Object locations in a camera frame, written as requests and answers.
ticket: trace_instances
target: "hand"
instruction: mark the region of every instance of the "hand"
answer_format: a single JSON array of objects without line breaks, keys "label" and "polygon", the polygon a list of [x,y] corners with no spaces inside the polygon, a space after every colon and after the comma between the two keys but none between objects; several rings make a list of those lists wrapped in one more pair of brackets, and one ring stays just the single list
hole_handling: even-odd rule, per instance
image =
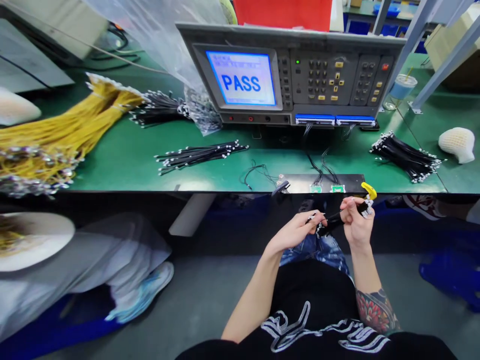
[{"label": "hand", "polygon": [[[315,217],[305,224],[310,215]],[[300,244],[308,234],[315,234],[320,224],[327,226],[325,216],[318,210],[300,212],[282,227],[270,240],[265,251],[273,254],[283,252],[286,249],[294,248]]]},{"label": "hand", "polygon": [[375,211],[364,218],[357,210],[357,206],[364,203],[359,197],[346,197],[340,204],[340,217],[343,221],[345,237],[352,250],[362,251],[370,247],[370,236],[374,226]]}]

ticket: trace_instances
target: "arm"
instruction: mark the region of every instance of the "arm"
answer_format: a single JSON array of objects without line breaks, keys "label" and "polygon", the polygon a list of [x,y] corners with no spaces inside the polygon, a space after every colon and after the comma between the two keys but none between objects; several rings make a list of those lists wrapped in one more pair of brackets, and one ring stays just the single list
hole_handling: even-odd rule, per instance
[{"label": "arm", "polygon": [[345,213],[342,220],[351,250],[356,303],[361,321],[378,333],[388,336],[401,329],[387,294],[382,288],[370,246],[375,214],[364,218],[357,211],[357,205],[362,202],[363,200],[358,197],[348,197],[340,206],[340,209],[344,210],[342,213]]},{"label": "arm", "polygon": [[[306,224],[309,216],[315,213],[315,217]],[[314,234],[320,221],[327,225],[325,217],[318,210],[299,213],[270,240],[223,330],[222,340],[238,344],[269,317],[284,250],[297,246],[308,234]]]}]

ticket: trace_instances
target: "jeans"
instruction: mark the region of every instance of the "jeans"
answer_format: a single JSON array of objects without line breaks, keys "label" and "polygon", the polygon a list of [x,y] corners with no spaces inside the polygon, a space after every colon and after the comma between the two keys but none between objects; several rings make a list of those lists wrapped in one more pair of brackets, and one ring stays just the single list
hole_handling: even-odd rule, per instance
[{"label": "jeans", "polygon": [[283,252],[280,266],[306,259],[316,259],[350,276],[345,255],[331,235],[317,237],[308,234],[300,244]]}]

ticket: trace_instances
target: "black t-shirt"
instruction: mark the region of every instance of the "black t-shirt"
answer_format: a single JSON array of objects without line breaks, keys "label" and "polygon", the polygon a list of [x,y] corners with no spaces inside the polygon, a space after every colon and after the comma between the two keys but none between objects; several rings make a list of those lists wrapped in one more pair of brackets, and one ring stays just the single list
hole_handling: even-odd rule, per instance
[{"label": "black t-shirt", "polygon": [[360,321],[355,287],[316,260],[282,266],[270,317],[242,342],[209,340],[184,359],[455,359],[439,338],[397,332],[383,336]]}]

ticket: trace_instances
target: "test fixture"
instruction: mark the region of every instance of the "test fixture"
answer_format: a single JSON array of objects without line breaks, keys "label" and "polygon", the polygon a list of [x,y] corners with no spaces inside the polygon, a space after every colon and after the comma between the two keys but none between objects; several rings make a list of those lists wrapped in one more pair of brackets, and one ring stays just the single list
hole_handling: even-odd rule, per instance
[{"label": "test fixture", "polygon": [[223,123],[375,127],[406,40],[177,23]]}]

